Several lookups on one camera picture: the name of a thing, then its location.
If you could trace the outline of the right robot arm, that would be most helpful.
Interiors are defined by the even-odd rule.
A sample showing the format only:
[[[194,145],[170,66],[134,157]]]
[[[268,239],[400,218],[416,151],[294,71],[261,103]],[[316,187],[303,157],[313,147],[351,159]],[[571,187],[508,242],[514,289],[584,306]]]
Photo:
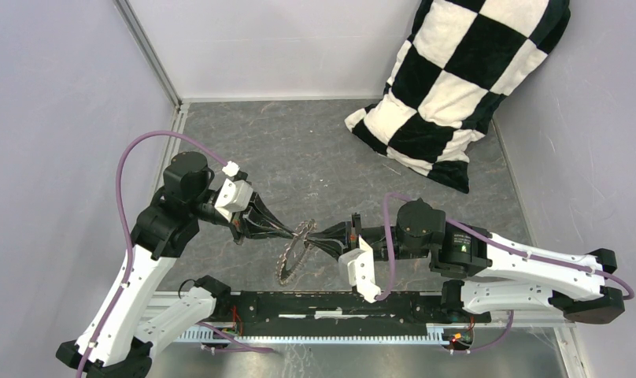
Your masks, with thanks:
[[[612,250],[562,254],[506,239],[484,228],[449,219],[422,199],[405,198],[395,217],[365,228],[358,215],[305,241],[337,259],[346,279],[368,302],[381,302],[393,283],[375,281],[375,263],[396,276],[400,260],[427,259],[445,278],[440,314],[459,321],[467,314],[553,309],[576,323],[607,324],[625,310],[632,288],[616,276]]]

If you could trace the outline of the metal disc with key rings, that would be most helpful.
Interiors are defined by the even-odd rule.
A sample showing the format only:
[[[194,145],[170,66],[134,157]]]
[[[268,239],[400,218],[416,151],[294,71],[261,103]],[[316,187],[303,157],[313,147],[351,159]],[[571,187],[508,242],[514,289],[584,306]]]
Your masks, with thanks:
[[[297,271],[305,264],[306,258],[314,246],[307,241],[310,232],[316,229],[314,219],[300,223],[292,233],[292,239],[279,255],[275,268],[275,279],[278,285],[288,285],[297,275]]]

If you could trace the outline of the black and white checkered pillow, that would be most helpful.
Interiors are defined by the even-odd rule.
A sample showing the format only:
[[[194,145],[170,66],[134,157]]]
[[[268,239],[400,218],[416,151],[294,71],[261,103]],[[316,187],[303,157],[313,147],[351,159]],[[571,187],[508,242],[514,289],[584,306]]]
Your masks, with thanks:
[[[345,125],[377,154],[468,193],[468,146],[570,19],[567,1],[423,1],[382,98]]]

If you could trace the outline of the aluminium corner post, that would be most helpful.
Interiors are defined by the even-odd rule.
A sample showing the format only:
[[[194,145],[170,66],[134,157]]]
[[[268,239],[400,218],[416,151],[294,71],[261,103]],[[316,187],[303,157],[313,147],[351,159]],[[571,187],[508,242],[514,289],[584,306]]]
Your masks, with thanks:
[[[127,25],[128,30],[135,40],[135,43],[140,49],[143,57],[151,67],[151,70],[161,85],[161,89],[165,93],[166,97],[177,109],[179,109],[183,104],[183,101],[172,84],[172,81],[165,70],[165,67],[162,65],[156,50],[153,48],[152,42],[146,34],[141,21],[136,15],[131,2],[128,0],[113,0],[113,4],[117,7],[124,23]]]

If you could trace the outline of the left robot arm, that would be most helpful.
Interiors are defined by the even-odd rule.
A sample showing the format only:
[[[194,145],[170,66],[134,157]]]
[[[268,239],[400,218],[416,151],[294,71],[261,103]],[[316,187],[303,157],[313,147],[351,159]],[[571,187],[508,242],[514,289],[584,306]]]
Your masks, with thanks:
[[[144,377],[168,344],[201,321],[229,316],[236,330],[242,328],[231,289],[211,276],[197,279],[161,314],[142,319],[158,285],[201,223],[227,228],[236,243],[293,236],[234,162],[223,171],[226,180],[214,190],[214,172],[204,154],[183,152],[171,160],[150,204],[133,227],[124,228],[126,254],[105,301],[81,336],[58,347],[58,361],[78,376]]]

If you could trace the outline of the aluminium frame rail front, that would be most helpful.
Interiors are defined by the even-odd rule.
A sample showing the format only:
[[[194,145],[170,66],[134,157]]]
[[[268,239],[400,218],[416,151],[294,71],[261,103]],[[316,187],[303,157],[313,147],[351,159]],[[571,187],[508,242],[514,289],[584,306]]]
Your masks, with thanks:
[[[175,292],[156,291],[153,293],[146,308],[142,312],[140,322],[147,321],[163,311],[175,302],[179,301],[179,297]],[[328,315],[346,315],[345,305],[327,305],[314,306],[308,305],[309,310],[317,309],[319,313],[327,313]],[[486,326],[504,325],[508,319],[508,314],[504,310],[496,310],[491,312],[492,320],[486,322]],[[566,327],[574,328],[577,326],[575,322],[564,319],[559,312],[550,310],[516,310],[514,314],[514,327]]]

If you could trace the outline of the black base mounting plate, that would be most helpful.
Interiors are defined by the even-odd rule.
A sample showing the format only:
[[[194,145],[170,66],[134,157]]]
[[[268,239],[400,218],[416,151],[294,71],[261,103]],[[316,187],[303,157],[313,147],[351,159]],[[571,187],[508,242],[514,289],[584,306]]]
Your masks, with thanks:
[[[450,309],[419,291],[373,303],[346,291],[242,291],[218,296],[206,321],[236,322],[244,336],[405,336],[425,334],[428,324],[486,324],[491,315]]]

